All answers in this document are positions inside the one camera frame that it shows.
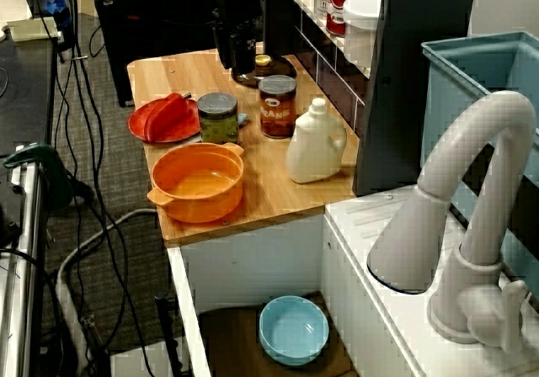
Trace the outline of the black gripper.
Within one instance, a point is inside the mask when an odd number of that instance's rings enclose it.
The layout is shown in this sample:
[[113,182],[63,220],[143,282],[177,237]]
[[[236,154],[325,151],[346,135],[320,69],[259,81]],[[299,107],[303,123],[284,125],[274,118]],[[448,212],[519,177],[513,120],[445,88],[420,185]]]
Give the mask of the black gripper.
[[255,21],[258,0],[216,0],[218,20],[224,27],[213,29],[216,48],[225,69],[240,84],[255,84],[253,77],[256,56]]

